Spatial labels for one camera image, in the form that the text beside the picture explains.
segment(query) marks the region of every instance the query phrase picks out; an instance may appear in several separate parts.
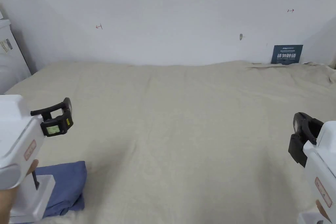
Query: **white wall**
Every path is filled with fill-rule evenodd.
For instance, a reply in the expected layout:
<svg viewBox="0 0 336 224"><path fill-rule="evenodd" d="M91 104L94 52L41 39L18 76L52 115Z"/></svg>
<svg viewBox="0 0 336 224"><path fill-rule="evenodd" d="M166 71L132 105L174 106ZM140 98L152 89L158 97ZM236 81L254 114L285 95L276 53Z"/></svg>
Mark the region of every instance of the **white wall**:
<svg viewBox="0 0 336 224"><path fill-rule="evenodd" d="M0 9L32 71L61 59L270 62L279 44L303 44L301 62L336 53L335 0L0 0Z"/></svg>

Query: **black handle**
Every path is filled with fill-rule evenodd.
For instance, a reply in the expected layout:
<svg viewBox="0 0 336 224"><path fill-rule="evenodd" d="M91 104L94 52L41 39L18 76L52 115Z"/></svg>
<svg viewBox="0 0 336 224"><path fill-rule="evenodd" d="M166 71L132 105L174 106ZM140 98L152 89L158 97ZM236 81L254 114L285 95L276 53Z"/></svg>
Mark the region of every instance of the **black handle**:
<svg viewBox="0 0 336 224"><path fill-rule="evenodd" d="M51 112L59 109L62 110L62 115L52 118ZM66 97L64 101L54 106L30 112L31 116L39 114L43 117L43 123L41 123L41 128L43 134L47 137L66 134L68 129L74 124L72 121L71 101L68 97Z"/></svg>

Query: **red label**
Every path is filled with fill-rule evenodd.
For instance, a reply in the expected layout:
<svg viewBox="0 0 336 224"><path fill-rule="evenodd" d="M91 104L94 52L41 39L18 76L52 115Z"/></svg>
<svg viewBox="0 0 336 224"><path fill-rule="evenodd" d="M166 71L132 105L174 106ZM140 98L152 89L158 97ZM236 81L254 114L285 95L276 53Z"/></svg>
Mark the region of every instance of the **red label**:
<svg viewBox="0 0 336 224"><path fill-rule="evenodd" d="M30 158L30 156L34 152L35 148L36 148L36 142L35 142L35 140L33 140L32 143L29 145L28 149L25 152L24 157L25 157L26 161Z"/></svg>
<svg viewBox="0 0 336 224"><path fill-rule="evenodd" d="M317 189L319 190L320 194L322 195L322 198L324 199L326 205L328 206L328 208L330 208L331 205L333 204L333 201L331 200L331 198L327 194L324 186L322 185L322 183L321 183L321 181L319 180L318 177L316 177L316 179L315 179L315 185L316 185Z"/></svg>

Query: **small display screen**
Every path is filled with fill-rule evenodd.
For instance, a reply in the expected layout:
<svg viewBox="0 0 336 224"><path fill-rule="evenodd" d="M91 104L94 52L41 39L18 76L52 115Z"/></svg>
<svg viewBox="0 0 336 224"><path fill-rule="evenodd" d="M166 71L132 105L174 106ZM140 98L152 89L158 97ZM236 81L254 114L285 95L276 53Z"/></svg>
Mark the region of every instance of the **small display screen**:
<svg viewBox="0 0 336 224"><path fill-rule="evenodd" d="M58 125L47 127L47 131L50 135L60 132Z"/></svg>

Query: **label sticker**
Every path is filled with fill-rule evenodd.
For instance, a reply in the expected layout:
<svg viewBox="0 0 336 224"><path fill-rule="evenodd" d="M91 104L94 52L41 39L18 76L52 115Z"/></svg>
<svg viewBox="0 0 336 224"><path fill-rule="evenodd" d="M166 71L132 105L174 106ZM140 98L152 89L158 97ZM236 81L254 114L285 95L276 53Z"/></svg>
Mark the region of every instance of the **label sticker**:
<svg viewBox="0 0 336 224"><path fill-rule="evenodd" d="M55 134L60 132L58 125L47 127L48 134Z"/></svg>
<svg viewBox="0 0 336 224"><path fill-rule="evenodd" d="M275 45L271 64L289 65L298 63L303 45Z"/></svg>
<svg viewBox="0 0 336 224"><path fill-rule="evenodd" d="M333 204L333 201L331 200L331 198L327 194L326 190L324 189L324 186L322 185L322 183L321 183L321 181L319 180L318 177L316 177L316 179L315 179L315 185L316 185L317 189L319 190L320 194L322 195L322 198L324 199L326 205L328 206L328 208L330 208L331 205Z"/></svg>
<svg viewBox="0 0 336 224"><path fill-rule="evenodd" d="M29 145L28 149L26 150L25 154L24 154L24 157L25 157L26 161L30 158L30 156L34 152L35 148L36 148L36 141L33 140L32 143Z"/></svg>

